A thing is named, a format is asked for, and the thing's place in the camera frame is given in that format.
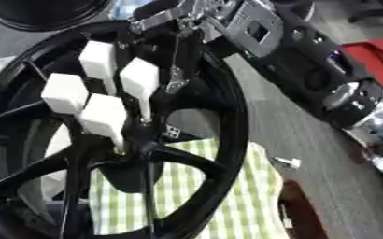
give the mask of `metal bracket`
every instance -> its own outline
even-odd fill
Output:
[[[255,57],[264,57],[280,44],[283,36],[283,22],[266,1],[246,0],[228,22],[217,16],[206,20],[240,49]],[[255,36],[251,28],[259,31]]]

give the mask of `wheel spoke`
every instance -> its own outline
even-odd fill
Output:
[[[225,167],[219,162],[210,161],[206,158],[189,152],[171,148],[168,146],[156,147],[150,157],[156,162],[176,162],[200,169],[208,178],[217,178],[223,175]]]
[[[66,167],[66,156],[68,149],[66,148],[56,154],[53,154],[45,159],[36,161],[30,164],[25,169],[7,176],[0,180],[0,193],[9,192],[18,189],[23,183],[39,178]]]
[[[37,75],[43,80],[47,81],[48,78],[46,77],[46,74],[39,68],[33,61],[27,61],[25,62],[26,66],[31,68]]]
[[[29,105],[24,105],[1,113],[0,123],[12,122],[15,120],[31,120],[49,112],[50,109],[44,101],[37,101]]]
[[[147,163],[142,172],[142,194],[145,202],[147,214],[147,224],[149,229],[149,239],[155,238],[155,227],[157,221],[157,212],[154,200],[154,164]]]
[[[89,176],[87,165],[83,165],[77,159],[70,160],[66,173],[60,239],[76,238],[80,234],[78,202]]]
[[[60,239],[78,238],[82,233],[79,222],[80,214],[78,202],[86,181],[90,176],[88,168],[89,158],[97,150],[100,141],[91,134],[83,135],[81,126],[72,120],[65,120],[68,127],[72,148],[69,151],[68,166],[66,172],[64,206],[61,214]]]

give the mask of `bolt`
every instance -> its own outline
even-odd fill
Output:
[[[319,43],[321,43],[321,42],[323,42],[323,41],[324,41],[324,38],[322,38],[322,37],[320,37],[320,36],[314,39],[314,43],[315,43],[315,44],[319,44]]]
[[[279,157],[274,157],[273,159],[276,160],[276,161],[279,161],[279,162],[286,163],[292,169],[298,169],[298,168],[301,167],[301,160],[296,159],[296,158],[293,158],[291,160],[287,160],[287,159],[283,159],[283,158],[279,158]]]

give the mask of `black wheel rim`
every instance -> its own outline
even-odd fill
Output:
[[[0,1],[0,9],[1,7],[7,7],[7,3],[2,3],[5,1]],[[78,24],[81,24],[92,17],[99,14],[103,9],[106,8],[106,6],[109,3],[109,0],[96,0],[91,1],[90,3],[87,3],[84,6],[79,6],[75,9],[67,9],[65,8],[65,2],[63,2],[62,8],[60,11],[65,11],[65,14],[60,14],[59,9],[54,8],[53,10],[50,10],[48,12],[38,12],[33,11],[32,9],[28,9],[27,12],[22,13],[24,15],[30,15],[32,16],[32,19],[30,21],[28,20],[16,20],[18,17],[16,15],[7,16],[7,13],[9,11],[3,10],[3,12],[0,11],[0,23],[5,25],[6,27],[19,30],[19,31],[26,31],[26,32],[48,32],[48,31],[57,31],[57,30],[63,30],[68,27],[74,27]],[[68,17],[67,10],[73,10],[72,15]]]
[[[246,103],[232,71],[222,60],[215,57],[210,49],[203,47],[202,60],[199,62],[199,74],[205,78],[205,83],[207,83],[205,87],[200,83],[193,83],[200,81],[191,80],[190,84],[173,97],[161,97],[159,94],[163,91],[158,91],[151,104],[159,112],[154,116],[154,120],[158,122],[156,129],[161,128],[166,117],[175,110],[205,108],[215,111],[220,119],[220,142],[216,160],[209,162],[207,159],[193,156],[187,152],[165,147],[158,140],[146,141],[146,144],[140,145],[139,151],[141,157],[145,159],[143,164],[145,165],[143,194],[145,195],[148,226],[137,231],[109,236],[92,236],[86,232],[87,230],[81,232],[74,228],[77,227],[77,223],[74,221],[77,221],[78,216],[74,213],[76,211],[74,208],[77,206],[80,194],[81,175],[88,174],[86,169],[88,164],[85,163],[89,162],[82,160],[81,158],[85,157],[82,157],[80,150],[74,148],[86,143],[92,144],[94,147],[101,147],[105,145],[106,140],[92,136],[81,136],[80,129],[74,121],[62,117],[56,118],[38,95],[50,71],[76,73],[83,76],[80,66],[74,63],[74,59],[77,58],[87,40],[114,42],[118,31],[126,28],[126,25],[126,21],[105,21],[59,33],[24,52],[0,73],[0,160],[2,157],[7,157],[5,154],[9,155],[10,153],[16,155],[16,158],[19,157],[16,152],[21,153],[24,148],[12,150],[8,146],[7,140],[13,138],[14,134],[28,132],[33,124],[32,120],[35,119],[61,120],[70,128],[73,140],[73,146],[67,150],[35,162],[25,168],[24,171],[18,171],[0,180],[0,237],[193,238],[204,228],[233,185],[247,149],[248,115]],[[65,59],[72,59],[72,62],[65,61]],[[86,154],[88,150],[83,149],[81,151],[82,154]],[[150,198],[153,184],[149,180],[152,178],[149,168],[156,162],[183,163],[196,167],[206,174],[206,180],[199,190],[177,211],[166,218],[156,218],[153,199]],[[64,215],[66,216],[63,216],[62,219],[64,223],[58,227],[46,226],[45,231],[49,234],[25,226],[18,220],[19,217],[16,216],[16,212],[8,203],[7,198],[15,192],[21,183],[28,179],[61,169],[67,169],[71,179],[66,180],[65,193],[67,194],[64,198]]]

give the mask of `screw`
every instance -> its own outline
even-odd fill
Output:
[[[276,161],[279,161],[279,162],[286,163],[292,169],[298,169],[298,168],[301,167],[301,160],[296,159],[296,158],[293,158],[291,160],[287,160],[287,159],[283,159],[283,158],[279,158],[279,157],[274,157],[273,159],[276,160]]]

